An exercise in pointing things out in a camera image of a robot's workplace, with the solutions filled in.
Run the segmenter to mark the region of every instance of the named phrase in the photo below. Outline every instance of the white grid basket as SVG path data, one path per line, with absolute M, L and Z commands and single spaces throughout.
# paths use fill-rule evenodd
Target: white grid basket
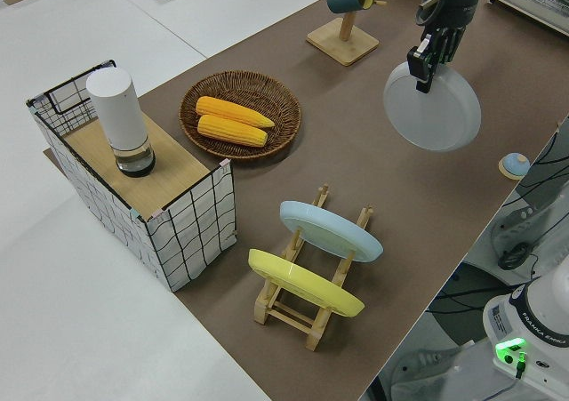
M 109 66 L 115 62 L 106 61 L 28 100 L 28 108 L 87 207 L 174 292 L 236 242 L 232 164 L 221 162 L 145 221 L 64 138 L 97 117 L 85 82 L 94 70 Z

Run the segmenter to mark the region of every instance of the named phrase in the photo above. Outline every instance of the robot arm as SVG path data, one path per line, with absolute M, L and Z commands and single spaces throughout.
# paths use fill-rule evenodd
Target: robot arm
M 417 90 L 429 92 L 439 64 L 453 60 L 466 26 L 472 21 L 478 0 L 422 0 L 416 23 L 424 27 L 421 44 L 407 53 Z
M 511 295 L 490 300 L 483 321 L 499 369 L 518 374 L 524 353 L 524 382 L 556 401 L 569 400 L 569 257 Z

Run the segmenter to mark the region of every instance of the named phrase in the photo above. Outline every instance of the round woven basket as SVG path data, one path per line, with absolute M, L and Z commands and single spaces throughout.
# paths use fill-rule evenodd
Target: round woven basket
M 265 129 L 267 144 L 253 148 L 202 136 L 197 132 L 200 116 L 196 113 L 196 102 L 201 96 L 232 101 L 271 119 L 275 126 Z M 274 155 L 294 139 L 301 125 L 301 106 L 277 80 L 256 72 L 232 70 L 208 76 L 188 90 L 180 105 L 180 123 L 199 148 L 216 156 L 252 160 Z

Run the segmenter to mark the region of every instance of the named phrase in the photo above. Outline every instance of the green light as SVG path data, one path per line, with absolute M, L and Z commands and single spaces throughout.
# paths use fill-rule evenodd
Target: green light
M 496 355 L 503 363 L 507 362 L 505 357 L 510 354 L 511 352 L 515 352 L 522 348 L 525 345 L 525 339 L 521 337 L 516 337 L 515 339 L 511 339 L 509 341 L 503 341 L 496 344 Z M 520 361 L 525 361 L 525 354 L 523 352 L 520 353 Z

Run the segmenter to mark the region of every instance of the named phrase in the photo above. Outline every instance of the brown tabletop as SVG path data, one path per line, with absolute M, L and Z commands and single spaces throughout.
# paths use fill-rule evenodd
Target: brown tabletop
M 535 159 L 569 110 L 567 38 L 481 0 L 452 63 L 477 92 L 481 131 L 448 154 L 414 147 L 390 125 L 382 91 L 419 44 L 420 0 L 387 1 L 357 15 L 356 26 L 381 43 L 351 67 L 305 41 L 335 17 L 319 1 L 140 100 L 210 168 L 220 159 L 191 143 L 178 122 L 180 101 L 195 82 L 224 70 L 257 71 L 280 80 L 301 104 L 301 129 L 288 155 L 235 165 L 237 244 L 176 293 L 275 400 L 356 400 L 514 188 L 498 171 L 500 158 L 522 152 Z M 271 317 L 264 326 L 253 322 L 263 280 L 248 267 L 247 253 L 281 253 L 290 234 L 279 220 L 280 203 L 310 202 L 325 182 L 326 208 L 341 216 L 354 221 L 373 205 L 368 229 L 385 253 L 352 265 L 344 287 L 365 308 L 355 318 L 333 316 L 311 352 L 304 333 L 289 325 Z M 298 263 L 331 277 L 336 260 L 304 248 Z

